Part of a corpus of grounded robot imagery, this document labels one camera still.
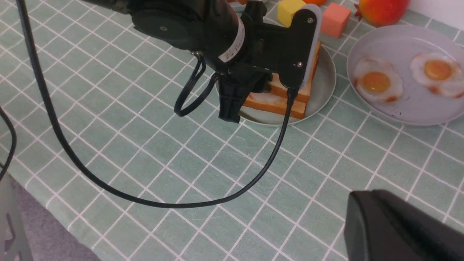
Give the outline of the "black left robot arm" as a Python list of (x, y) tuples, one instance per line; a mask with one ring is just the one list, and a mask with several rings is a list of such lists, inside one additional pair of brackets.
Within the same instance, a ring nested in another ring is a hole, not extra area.
[(239, 16), (226, 0), (90, 0), (90, 4), (129, 15), (134, 28), (198, 62), (179, 94), (174, 112), (184, 117), (197, 109), (219, 85), (219, 118), (239, 123), (248, 95), (271, 78), (247, 69), (255, 53), (253, 22), (262, 23), (267, 7), (250, 0)]

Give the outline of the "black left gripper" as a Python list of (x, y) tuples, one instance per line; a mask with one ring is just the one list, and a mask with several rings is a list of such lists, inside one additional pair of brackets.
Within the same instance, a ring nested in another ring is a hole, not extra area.
[(270, 91), (268, 83), (273, 79), (271, 73), (252, 67), (255, 58), (262, 54), (264, 41), (256, 36), (257, 24), (264, 22), (267, 7), (263, 2), (247, 2), (239, 16), (245, 28), (245, 40), (239, 51), (236, 63), (218, 81), (219, 119), (239, 123), (239, 111), (251, 93)]

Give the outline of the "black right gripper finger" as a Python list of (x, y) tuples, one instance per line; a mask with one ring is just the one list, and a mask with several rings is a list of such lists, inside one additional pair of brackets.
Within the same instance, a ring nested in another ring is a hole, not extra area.
[(350, 261), (462, 261), (464, 236), (387, 190), (353, 191), (344, 228)]

